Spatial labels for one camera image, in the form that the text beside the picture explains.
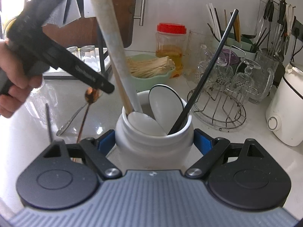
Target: white appliance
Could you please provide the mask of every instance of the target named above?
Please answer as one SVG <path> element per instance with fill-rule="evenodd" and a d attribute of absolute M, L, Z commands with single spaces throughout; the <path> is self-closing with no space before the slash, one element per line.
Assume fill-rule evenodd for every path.
<path fill-rule="evenodd" d="M 267 127 L 284 143 L 303 141 L 303 66 L 290 62 L 266 110 Z"/>

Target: white tile wall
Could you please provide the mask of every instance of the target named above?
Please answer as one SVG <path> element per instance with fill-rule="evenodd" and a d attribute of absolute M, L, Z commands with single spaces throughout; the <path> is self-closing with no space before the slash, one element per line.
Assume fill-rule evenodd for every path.
<path fill-rule="evenodd" d="M 234 8 L 239 10 L 241 32 L 254 34 L 258 15 L 263 15 L 265 1 L 262 0 L 146 0 L 144 26 L 139 26 L 139 21 L 134 22 L 133 41 L 128 50 L 155 51 L 155 32 L 159 22 L 181 23 L 189 29 L 200 29 L 210 33 L 207 26 L 209 22 L 205 4 L 213 3 L 219 13 L 222 28 L 224 28 L 224 9 L 227 12 Z M 287 3 L 296 5 L 295 15 L 303 23 L 303 0 L 286 0 Z M 136 14 L 139 14 L 141 0 L 136 1 Z M 298 54 L 296 60 L 303 56 Z"/>

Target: red lid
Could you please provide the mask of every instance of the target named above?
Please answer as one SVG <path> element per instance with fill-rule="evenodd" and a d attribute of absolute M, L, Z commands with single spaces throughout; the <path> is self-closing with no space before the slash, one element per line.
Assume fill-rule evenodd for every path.
<path fill-rule="evenodd" d="M 172 23 L 160 23 L 157 25 L 157 31 L 173 34 L 186 34 L 185 25 L 172 24 Z"/>

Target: jar with red lid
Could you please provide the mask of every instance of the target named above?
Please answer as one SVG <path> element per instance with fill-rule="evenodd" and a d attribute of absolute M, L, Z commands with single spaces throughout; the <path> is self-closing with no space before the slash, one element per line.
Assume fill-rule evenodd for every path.
<path fill-rule="evenodd" d="M 157 25 L 156 56 L 168 56 L 174 61 L 176 70 L 172 73 L 172 77 L 178 77 L 182 73 L 182 55 L 185 36 L 186 27 L 184 25 L 172 23 L 160 23 Z"/>

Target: silver spoon handle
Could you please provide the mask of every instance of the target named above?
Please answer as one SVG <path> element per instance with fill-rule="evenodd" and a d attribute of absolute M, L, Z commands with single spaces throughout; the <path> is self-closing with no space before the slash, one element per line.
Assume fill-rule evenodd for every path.
<path fill-rule="evenodd" d="M 72 121 L 75 119 L 75 117 L 77 116 L 77 114 L 87 105 L 87 102 L 80 107 L 75 113 L 74 115 L 63 125 L 61 126 L 61 128 L 57 131 L 56 135 L 57 136 L 61 136 L 63 134 L 63 132 L 66 131 L 66 129 L 71 125 Z"/>

